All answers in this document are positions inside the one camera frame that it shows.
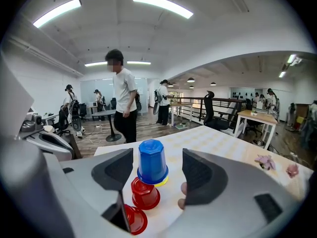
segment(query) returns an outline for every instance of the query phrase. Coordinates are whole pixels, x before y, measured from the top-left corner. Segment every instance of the ceiling light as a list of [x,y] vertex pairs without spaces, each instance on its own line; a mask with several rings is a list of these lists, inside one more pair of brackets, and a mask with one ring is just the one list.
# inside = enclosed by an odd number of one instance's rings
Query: ceiling light
[[289,59],[287,60],[287,63],[292,63],[295,58],[296,58],[296,55],[295,55],[295,54],[290,55],[290,56],[289,56]]
[[64,3],[64,4],[60,5],[59,7],[56,7],[55,9],[46,13],[44,16],[40,17],[37,21],[35,21],[33,23],[33,25],[36,26],[37,28],[39,28],[42,25],[44,25],[46,22],[48,22],[51,19],[63,14],[64,12],[78,8],[80,6],[81,6],[80,0],[73,0],[73,1],[69,1],[67,3]]
[[150,65],[151,63],[149,61],[128,61],[128,64],[146,64]]
[[283,77],[285,75],[285,71],[282,71],[281,74],[279,75],[279,77]]
[[93,62],[93,63],[87,63],[85,64],[86,67],[95,66],[95,65],[107,65],[108,63],[106,61],[100,61],[100,62]]
[[187,19],[193,15],[193,13],[190,12],[189,10],[183,8],[182,6],[179,6],[178,4],[170,2],[168,0],[133,0],[133,1],[155,5],[155,6],[163,8],[163,9],[173,11],[173,12],[175,12],[175,13],[177,13],[177,14],[179,14]]

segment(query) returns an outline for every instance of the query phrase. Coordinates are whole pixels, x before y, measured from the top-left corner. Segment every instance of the red cup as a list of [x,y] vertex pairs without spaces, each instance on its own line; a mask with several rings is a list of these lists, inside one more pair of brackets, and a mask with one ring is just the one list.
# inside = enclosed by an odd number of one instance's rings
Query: red cup
[[142,210],[127,204],[124,205],[124,209],[129,221],[131,234],[139,235],[148,225],[147,216]]
[[131,182],[131,189],[132,201],[136,207],[142,210],[150,210],[158,205],[160,194],[154,185],[145,184],[136,177]]

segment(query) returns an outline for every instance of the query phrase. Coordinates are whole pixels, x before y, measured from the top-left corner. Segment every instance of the crumpled cloth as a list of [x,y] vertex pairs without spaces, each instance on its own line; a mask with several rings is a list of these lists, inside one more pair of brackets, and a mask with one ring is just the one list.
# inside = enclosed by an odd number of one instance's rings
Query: crumpled cloth
[[255,161],[259,162],[260,166],[265,170],[269,170],[269,169],[275,170],[275,163],[271,155],[258,155]]
[[296,175],[298,175],[298,165],[296,164],[290,164],[287,169],[286,169],[287,174],[289,175],[290,178],[295,177]]

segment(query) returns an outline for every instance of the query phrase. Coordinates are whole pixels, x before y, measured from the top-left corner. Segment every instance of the finger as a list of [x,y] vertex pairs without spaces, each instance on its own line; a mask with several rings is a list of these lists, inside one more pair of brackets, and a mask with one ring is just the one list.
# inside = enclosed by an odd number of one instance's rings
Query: finger
[[183,192],[184,195],[187,194],[187,183],[183,182],[182,185],[180,186],[180,190]]
[[177,204],[178,204],[180,209],[184,210],[184,208],[185,208],[185,199],[183,199],[183,198],[179,199]]

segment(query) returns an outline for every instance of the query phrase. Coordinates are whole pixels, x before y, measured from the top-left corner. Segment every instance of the floor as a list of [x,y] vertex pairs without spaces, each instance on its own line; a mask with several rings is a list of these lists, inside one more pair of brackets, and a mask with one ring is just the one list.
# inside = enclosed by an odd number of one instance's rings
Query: floor
[[[180,117],[174,118],[176,123],[180,122]],[[137,141],[166,136],[183,130],[201,126],[200,124],[189,122],[188,120],[184,119],[188,127],[182,130],[178,130],[175,127],[156,124],[156,121],[157,115],[153,115],[152,108],[149,108],[148,114],[143,114],[143,116],[138,115]],[[106,141],[106,137],[110,135],[110,125],[107,118],[105,119],[105,121],[86,121],[82,123],[82,125],[86,130],[86,133],[84,135],[85,138],[75,138],[83,158],[92,157],[99,146],[118,145],[123,144],[125,141],[124,137],[116,142]],[[102,125],[102,129],[96,128],[96,125]],[[300,135],[296,132],[285,130],[285,124],[283,122],[276,126],[276,132],[277,134],[275,134],[271,141],[271,146],[275,148],[275,150],[277,151],[276,153],[284,156],[285,158],[300,163],[308,168],[311,168],[313,165],[315,154],[300,147]],[[261,136],[258,133],[258,137],[256,137],[253,131],[249,131],[247,134],[241,134],[239,138],[252,143],[253,139],[260,139]],[[296,154],[298,158],[291,155],[290,152]]]

